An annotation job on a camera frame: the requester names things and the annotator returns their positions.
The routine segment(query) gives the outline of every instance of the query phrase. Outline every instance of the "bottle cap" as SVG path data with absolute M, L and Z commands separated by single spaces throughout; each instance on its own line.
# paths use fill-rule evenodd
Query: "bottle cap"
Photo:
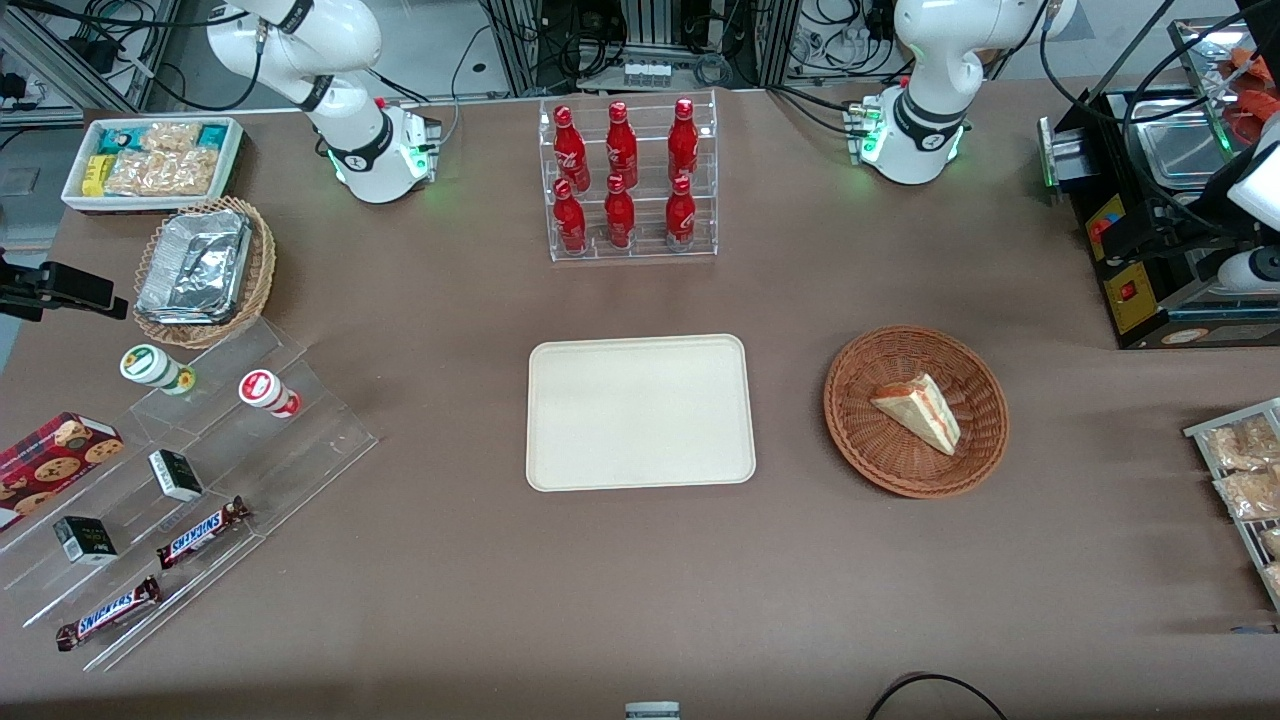
M 169 372 L 172 360 L 164 350 L 154 345 L 136 345 L 120 357 L 120 374 L 142 384 L 150 384 Z
M 280 378 L 270 370 L 253 370 L 241 380 L 241 400 L 253 407 L 268 407 L 275 405 L 284 392 Z

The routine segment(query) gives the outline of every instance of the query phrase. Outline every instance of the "brown tablecloth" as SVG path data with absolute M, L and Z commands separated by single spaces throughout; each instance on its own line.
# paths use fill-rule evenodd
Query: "brown tablecloth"
M 1015 717 L 1274 717 L 1280 638 L 1226 634 L 1274 615 L 1180 430 L 1280 393 L 1280 351 L 1114 348 L 1039 182 L 1034 120 L 1065 102 L 984 88 L 924 187 L 850 167 L 763 92 L 719 102 L 721 255 L 620 268 L 549 261 L 535 102 L 467 106 L 442 179 L 388 206 L 334 181 L 303 115 L 242 117 L 237 187 L 279 243 L 268 315 L 383 442 L 105 675 L 0 615 L 0 702 L 23 703 L 4 717 L 87 696 L 131 719 L 621 717 L 660 698 L 690 720 L 860 717 L 911 670 Z M 155 223 L 68 213 L 54 258 L 132 297 Z M 890 496 L 827 437 L 828 363 L 890 323 L 954 334 L 1004 384 L 1009 455 L 969 495 Z M 534 346 L 713 332 L 748 351 L 750 482 L 526 484 Z M 116 361 L 141 338 L 68 310 L 27 325 L 0 443 L 124 411 L 142 388 Z M 922 710 L 899 716 L 977 714 L 905 694 Z

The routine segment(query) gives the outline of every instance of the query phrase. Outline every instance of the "white jar with green lid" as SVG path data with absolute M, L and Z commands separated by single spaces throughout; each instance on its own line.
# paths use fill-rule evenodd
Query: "white jar with green lid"
M 182 395 L 196 387 L 196 372 L 154 345 L 131 347 L 120 359 L 120 374 L 165 395 Z

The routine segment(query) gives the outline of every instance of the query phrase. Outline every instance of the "wicker basket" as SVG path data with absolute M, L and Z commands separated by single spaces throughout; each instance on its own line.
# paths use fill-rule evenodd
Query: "wicker basket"
M 937 380 L 960 425 L 954 456 L 870 404 L 878 388 L 920 372 Z M 873 483 L 908 497 L 973 489 L 1000 464 L 1009 441 L 1009 407 L 991 369 L 955 338 L 928 328 L 890 325 L 846 345 L 827 374 L 823 409 L 845 460 Z
M 262 215 L 252 205 L 236 197 L 220 197 L 211 202 L 201 202 L 191 208 L 183 208 L 179 215 L 200 215 L 204 213 L 216 213 L 218 210 L 236 210 L 248 215 L 253 223 L 253 237 L 250 238 L 250 255 L 244 263 L 244 281 L 241 284 L 239 310 L 232 320 L 223 325 L 163 325 L 152 323 L 138 315 L 137 304 L 133 307 L 133 319 L 142 327 L 142 332 L 156 342 L 178 345 L 191 350 L 204 350 L 219 340 L 229 336 L 236 328 L 252 322 L 262 314 L 266 297 L 271 293 L 271 274 L 275 272 L 275 240 L 271 237 L 271 228 L 266 227 Z M 133 290 L 142 292 L 142 282 L 151 268 L 151 255 L 155 252 L 156 241 L 160 238 L 160 228 L 151 233 L 151 242 L 142 252 L 142 263 L 134 275 Z

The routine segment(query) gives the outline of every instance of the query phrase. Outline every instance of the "red coca-cola bottle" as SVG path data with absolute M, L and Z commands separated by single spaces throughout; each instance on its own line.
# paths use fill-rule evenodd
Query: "red coca-cola bottle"
M 609 197 L 604 200 L 604 214 L 609 219 L 609 242 L 618 250 L 631 247 L 636 229 L 636 205 L 627 192 L 622 176 L 609 176 Z
M 552 191 L 556 193 L 552 214 L 556 215 L 556 229 L 559 232 L 564 252 L 570 255 L 586 252 L 586 215 L 582 214 L 582 205 L 573 197 L 572 186 L 564 178 L 556 178 Z
M 609 135 L 604 138 L 609 150 L 609 172 L 622 176 L 628 188 L 640 182 L 640 156 L 636 151 L 636 131 L 627 122 L 627 104 L 609 102 Z
M 575 192 L 591 187 L 591 172 L 586 169 L 586 143 L 582 133 L 573 127 L 573 113 L 564 105 L 556 108 L 556 164 L 561 176 L 568 178 Z
M 692 176 L 698 169 L 698 128 L 694 126 L 694 101 L 676 100 L 676 122 L 667 136 L 667 174 L 675 182 L 681 173 Z
M 689 176 L 680 176 L 671 182 L 671 197 L 667 199 L 667 247 L 672 252 L 684 252 L 694 243 L 694 213 L 698 208 L 689 195 Z

